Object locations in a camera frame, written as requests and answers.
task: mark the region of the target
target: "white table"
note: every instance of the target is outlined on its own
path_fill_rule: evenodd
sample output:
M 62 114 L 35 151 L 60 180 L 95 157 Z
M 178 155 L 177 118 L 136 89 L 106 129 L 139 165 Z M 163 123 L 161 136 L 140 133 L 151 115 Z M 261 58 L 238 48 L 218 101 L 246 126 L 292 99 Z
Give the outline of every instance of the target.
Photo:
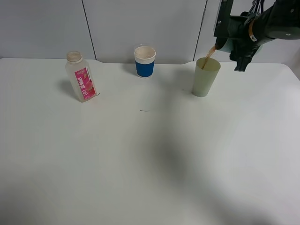
M 300 81 L 288 67 L 222 63 L 198 98 L 195 62 L 148 79 L 89 63 L 100 94 L 80 103 L 65 60 L 0 60 L 1 224 L 300 224 Z

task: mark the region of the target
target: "translucent cup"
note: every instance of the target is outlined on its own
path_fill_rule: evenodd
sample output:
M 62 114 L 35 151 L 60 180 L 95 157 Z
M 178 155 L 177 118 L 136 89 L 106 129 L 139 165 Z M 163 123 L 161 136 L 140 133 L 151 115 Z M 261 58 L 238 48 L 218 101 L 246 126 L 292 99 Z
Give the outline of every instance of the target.
M 192 93 L 197 97 L 207 96 L 215 78 L 221 68 L 218 61 L 209 58 L 202 69 L 206 58 L 200 58 L 196 62 L 195 79 Z

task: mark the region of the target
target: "paper cup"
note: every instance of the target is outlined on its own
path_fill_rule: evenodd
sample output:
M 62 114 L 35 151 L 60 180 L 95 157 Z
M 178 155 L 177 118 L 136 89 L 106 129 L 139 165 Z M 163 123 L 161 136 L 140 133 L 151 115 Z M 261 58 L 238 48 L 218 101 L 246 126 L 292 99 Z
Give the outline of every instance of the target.
M 137 74 L 142 78 L 153 74 L 156 51 L 147 45 L 139 45 L 135 48 L 135 65 Z

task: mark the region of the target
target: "bottle label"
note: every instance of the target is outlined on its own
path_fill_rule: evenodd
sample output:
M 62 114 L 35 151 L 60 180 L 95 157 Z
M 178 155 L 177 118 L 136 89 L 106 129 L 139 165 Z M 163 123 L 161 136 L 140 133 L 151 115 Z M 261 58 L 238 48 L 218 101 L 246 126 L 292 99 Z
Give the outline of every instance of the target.
M 94 89 L 93 82 L 90 78 L 89 70 L 85 67 L 81 70 L 75 72 L 79 87 L 83 94 L 84 99 L 89 99 L 93 97 L 96 92 Z

